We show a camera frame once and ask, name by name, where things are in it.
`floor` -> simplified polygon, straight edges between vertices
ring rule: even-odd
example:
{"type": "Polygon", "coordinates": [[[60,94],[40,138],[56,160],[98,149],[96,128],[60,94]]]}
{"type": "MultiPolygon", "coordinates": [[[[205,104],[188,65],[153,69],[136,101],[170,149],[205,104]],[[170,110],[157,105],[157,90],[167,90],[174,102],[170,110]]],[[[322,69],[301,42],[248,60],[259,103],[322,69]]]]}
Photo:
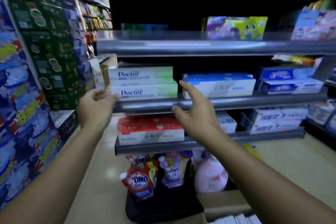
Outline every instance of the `floor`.
{"type": "MultiPolygon", "coordinates": [[[[132,223],[125,214],[127,189],[119,180],[130,163],[114,152],[118,118],[112,117],[97,146],[65,224],[132,223]]],[[[310,134],[253,145],[268,165],[336,210],[336,152],[310,134]]]]}

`hand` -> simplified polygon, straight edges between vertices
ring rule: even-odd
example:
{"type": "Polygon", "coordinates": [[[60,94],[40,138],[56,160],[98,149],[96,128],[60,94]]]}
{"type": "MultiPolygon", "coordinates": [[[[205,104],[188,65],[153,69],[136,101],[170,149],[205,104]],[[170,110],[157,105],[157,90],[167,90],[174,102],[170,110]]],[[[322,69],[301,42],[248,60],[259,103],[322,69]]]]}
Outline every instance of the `hand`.
{"type": "Polygon", "coordinates": [[[212,103],[193,85],[184,81],[179,81],[179,84],[191,97],[192,107],[184,112],[180,107],[174,106],[173,113],[188,136],[203,145],[218,133],[223,134],[212,103]]]}
{"type": "Polygon", "coordinates": [[[105,89],[88,91],[79,101],[77,109],[81,128],[103,132],[111,120],[117,101],[118,97],[105,89]]]}

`store aisle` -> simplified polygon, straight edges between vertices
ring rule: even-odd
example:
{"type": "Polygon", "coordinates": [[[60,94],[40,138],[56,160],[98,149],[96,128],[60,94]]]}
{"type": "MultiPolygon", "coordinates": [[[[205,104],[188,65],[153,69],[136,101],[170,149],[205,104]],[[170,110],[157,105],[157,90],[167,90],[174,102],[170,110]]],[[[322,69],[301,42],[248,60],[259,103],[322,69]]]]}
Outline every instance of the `store aisle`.
{"type": "MultiPolygon", "coordinates": [[[[130,163],[124,156],[115,156],[114,142],[119,117],[112,117],[97,146],[89,169],[69,211],[65,224],[132,223],[125,214],[126,187],[119,174],[130,163]]],[[[304,139],[256,142],[263,160],[336,209],[336,153],[316,138],[306,134],[304,139]]]]}

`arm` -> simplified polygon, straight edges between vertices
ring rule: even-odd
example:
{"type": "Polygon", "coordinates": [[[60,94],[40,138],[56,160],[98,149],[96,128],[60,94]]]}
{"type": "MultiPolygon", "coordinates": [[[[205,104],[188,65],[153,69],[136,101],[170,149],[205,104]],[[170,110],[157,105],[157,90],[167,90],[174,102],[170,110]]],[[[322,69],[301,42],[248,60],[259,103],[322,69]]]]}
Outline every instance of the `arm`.
{"type": "Polygon", "coordinates": [[[194,86],[180,81],[192,98],[188,113],[173,112],[185,131],[225,167],[264,223],[336,223],[336,212],[259,160],[220,128],[212,104],[194,86]]]}
{"type": "Polygon", "coordinates": [[[80,100],[81,130],[34,182],[0,212],[2,224],[63,223],[92,154],[111,120],[116,96],[91,90],[80,100]]]}

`pink bottle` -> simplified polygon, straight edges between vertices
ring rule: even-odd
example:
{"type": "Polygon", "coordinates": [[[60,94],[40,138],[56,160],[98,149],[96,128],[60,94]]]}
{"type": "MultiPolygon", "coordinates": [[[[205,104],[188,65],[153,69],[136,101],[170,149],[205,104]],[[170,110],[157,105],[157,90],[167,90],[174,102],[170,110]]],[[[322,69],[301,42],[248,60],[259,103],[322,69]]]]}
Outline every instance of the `pink bottle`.
{"type": "Polygon", "coordinates": [[[229,174],[212,154],[198,167],[194,187],[197,193],[222,191],[228,183],[229,174]]]}

